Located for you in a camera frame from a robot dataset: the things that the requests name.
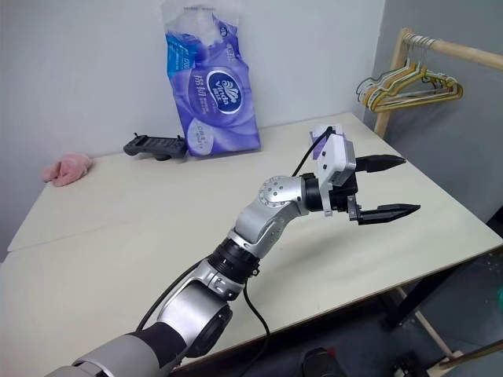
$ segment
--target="wooden rod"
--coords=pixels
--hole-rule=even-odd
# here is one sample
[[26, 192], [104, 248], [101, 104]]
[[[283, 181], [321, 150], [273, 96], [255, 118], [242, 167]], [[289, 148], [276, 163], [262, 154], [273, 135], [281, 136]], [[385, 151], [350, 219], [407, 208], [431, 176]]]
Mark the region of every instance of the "wooden rod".
[[479, 348], [478, 350], [475, 350], [473, 352], [465, 353], [464, 355], [456, 357], [453, 360], [444, 361], [444, 362], [440, 363], [439, 366], [442, 369], [456, 367], [456, 366], [464, 364], [468, 361], [476, 360], [476, 359], [479, 359], [480, 357], [484, 357], [484, 356], [487, 356], [487, 355], [490, 355], [492, 353], [495, 353], [497, 351], [502, 351], [502, 350], [503, 350], [503, 339], [498, 342], [494, 342], [488, 346]]
[[[412, 30], [404, 27], [398, 33], [398, 39], [396, 41], [395, 50], [393, 51], [393, 57], [391, 58], [391, 69], [397, 69], [404, 65], [407, 58], [407, 51], [405, 43], [403, 43], [403, 37], [406, 34], [412, 33]], [[384, 138], [386, 133], [387, 123], [390, 120], [391, 112], [380, 112], [377, 116], [376, 125], [374, 126], [374, 133], [377, 134], [381, 139]]]
[[474, 49], [472, 47], [457, 45], [456, 43], [442, 41], [436, 39], [430, 46], [431, 50], [439, 53], [444, 53], [451, 57], [471, 61], [485, 65], [486, 67], [503, 71], [503, 56], [496, 53], [488, 53], [481, 49]]
[[[405, 291], [401, 287], [398, 287], [396, 290], [403, 299], [407, 297], [407, 293], [405, 293]], [[431, 336], [435, 343], [437, 343], [437, 346], [439, 346], [442, 352], [444, 352], [444, 354], [450, 359], [456, 358], [453, 351], [450, 350], [449, 346], [443, 341], [439, 333], [428, 322], [423, 313], [417, 310], [414, 315], [416, 316], [417, 320], [423, 325], [424, 330], [426, 330], [426, 332]]]

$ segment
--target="pink plush toy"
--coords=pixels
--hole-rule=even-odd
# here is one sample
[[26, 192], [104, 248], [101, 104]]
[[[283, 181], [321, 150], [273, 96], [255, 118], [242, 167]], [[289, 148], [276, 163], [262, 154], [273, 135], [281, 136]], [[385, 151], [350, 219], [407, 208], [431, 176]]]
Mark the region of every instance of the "pink plush toy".
[[52, 181], [55, 186], [65, 186], [87, 174], [93, 161], [81, 153], [68, 153], [61, 160], [42, 170], [44, 182]]

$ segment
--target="white table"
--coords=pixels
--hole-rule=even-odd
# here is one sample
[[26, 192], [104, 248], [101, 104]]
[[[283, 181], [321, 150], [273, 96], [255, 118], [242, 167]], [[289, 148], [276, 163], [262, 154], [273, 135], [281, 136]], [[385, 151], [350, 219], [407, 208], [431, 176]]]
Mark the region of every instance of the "white table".
[[[0, 375], [44, 375], [131, 331], [181, 271], [214, 250], [264, 180], [292, 172], [319, 123], [342, 123], [357, 156], [396, 154], [342, 114], [261, 130], [261, 152], [184, 163], [109, 156], [74, 185], [47, 185], [0, 269]], [[347, 214], [293, 221], [249, 287], [271, 330], [501, 245], [410, 163], [358, 174], [358, 186], [364, 209], [422, 207], [382, 225], [358, 226]], [[242, 297], [231, 307], [234, 318], [212, 352], [263, 333]]]

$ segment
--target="black game controller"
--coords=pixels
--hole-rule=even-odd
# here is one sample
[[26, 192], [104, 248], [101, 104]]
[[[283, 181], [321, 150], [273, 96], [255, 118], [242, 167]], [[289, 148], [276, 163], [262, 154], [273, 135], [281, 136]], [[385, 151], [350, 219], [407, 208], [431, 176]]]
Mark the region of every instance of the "black game controller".
[[124, 145], [124, 152], [129, 156], [138, 153], [152, 153], [157, 161], [167, 159], [183, 159], [187, 153], [187, 143], [183, 137], [150, 137], [139, 135], [135, 132], [135, 138]]

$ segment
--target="plastic packaging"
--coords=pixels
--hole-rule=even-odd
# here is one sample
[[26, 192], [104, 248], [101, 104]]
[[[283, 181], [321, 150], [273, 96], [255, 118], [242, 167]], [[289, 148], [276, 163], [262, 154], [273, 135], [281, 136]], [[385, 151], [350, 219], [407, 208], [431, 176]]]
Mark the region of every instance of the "plastic packaging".
[[256, 149], [248, 66], [237, 41], [236, 0], [170, 0], [162, 5], [167, 75], [190, 153]]

